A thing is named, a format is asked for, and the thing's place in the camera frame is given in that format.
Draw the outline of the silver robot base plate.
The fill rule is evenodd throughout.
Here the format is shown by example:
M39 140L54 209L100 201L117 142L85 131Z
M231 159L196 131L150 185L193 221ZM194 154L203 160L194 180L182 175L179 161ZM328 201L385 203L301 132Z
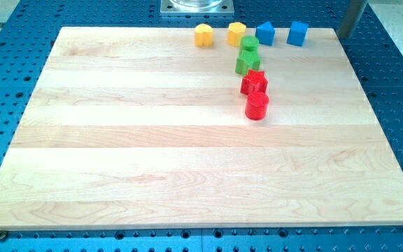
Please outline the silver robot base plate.
M233 14L232 0L161 0L162 15Z

